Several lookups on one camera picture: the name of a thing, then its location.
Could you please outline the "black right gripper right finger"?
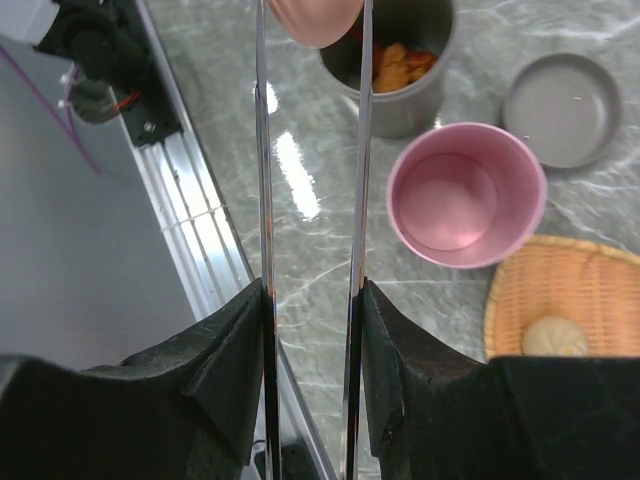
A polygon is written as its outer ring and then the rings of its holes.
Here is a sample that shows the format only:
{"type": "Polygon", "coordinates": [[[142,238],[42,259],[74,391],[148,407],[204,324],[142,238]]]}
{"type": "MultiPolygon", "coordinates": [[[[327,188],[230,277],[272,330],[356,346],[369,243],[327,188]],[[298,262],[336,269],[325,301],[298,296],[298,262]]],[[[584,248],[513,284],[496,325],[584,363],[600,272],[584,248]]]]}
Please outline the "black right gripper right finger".
{"type": "Polygon", "coordinates": [[[363,297],[372,454],[386,479],[635,479],[634,358],[477,362],[405,317],[373,282],[363,297]]]}

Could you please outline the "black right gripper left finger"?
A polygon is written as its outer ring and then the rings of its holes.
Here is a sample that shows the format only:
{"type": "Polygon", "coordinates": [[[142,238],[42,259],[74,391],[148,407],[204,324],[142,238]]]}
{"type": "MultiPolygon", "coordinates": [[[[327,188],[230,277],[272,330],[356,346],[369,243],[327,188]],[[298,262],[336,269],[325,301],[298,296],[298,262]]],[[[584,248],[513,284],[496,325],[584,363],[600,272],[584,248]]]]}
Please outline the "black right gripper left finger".
{"type": "Polygon", "coordinates": [[[1,359],[5,479],[237,479],[262,381],[261,285],[115,366],[1,359]]]}

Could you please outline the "metal food tongs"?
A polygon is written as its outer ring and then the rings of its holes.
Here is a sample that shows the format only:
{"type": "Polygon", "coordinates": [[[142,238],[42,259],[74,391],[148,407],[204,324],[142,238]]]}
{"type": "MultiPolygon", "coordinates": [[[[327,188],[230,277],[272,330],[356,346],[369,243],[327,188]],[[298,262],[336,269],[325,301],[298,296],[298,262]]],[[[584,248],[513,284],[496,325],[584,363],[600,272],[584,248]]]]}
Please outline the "metal food tongs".
{"type": "Polygon", "coordinates": [[[364,1],[359,102],[268,1],[266,155],[272,166],[270,320],[335,473],[358,475],[362,297],[371,143],[373,5],[364,1]]]}

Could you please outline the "white steamed bun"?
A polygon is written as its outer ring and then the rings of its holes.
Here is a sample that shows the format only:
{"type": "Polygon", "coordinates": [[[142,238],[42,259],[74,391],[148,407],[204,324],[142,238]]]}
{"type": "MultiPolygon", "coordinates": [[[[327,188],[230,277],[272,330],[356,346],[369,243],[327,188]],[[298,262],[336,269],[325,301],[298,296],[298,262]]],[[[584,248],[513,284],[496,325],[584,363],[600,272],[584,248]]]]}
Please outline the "white steamed bun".
{"type": "Polygon", "coordinates": [[[564,317],[546,316],[524,331],[522,352],[529,356],[584,357],[589,353],[589,339],[577,323],[564,317]]]}

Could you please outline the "pink egg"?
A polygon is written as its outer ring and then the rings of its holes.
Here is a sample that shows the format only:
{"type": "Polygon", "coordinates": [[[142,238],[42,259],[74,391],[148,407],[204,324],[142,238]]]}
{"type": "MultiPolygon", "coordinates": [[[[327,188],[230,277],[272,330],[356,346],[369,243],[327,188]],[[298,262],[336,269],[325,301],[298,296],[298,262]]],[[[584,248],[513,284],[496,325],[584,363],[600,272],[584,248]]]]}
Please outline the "pink egg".
{"type": "Polygon", "coordinates": [[[269,0],[281,27],[298,44],[321,49],[337,42],[356,22],[364,0],[269,0]]]}

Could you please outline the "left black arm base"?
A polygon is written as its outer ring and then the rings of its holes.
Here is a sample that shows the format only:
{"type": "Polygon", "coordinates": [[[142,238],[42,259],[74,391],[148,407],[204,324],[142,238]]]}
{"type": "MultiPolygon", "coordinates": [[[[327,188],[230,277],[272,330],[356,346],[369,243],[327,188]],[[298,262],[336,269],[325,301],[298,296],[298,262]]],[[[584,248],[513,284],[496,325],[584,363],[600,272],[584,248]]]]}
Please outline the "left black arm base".
{"type": "Polygon", "coordinates": [[[164,141],[181,130],[158,66],[142,1],[57,1],[58,13],[36,50],[72,60],[109,85],[132,144],[164,141]]]}

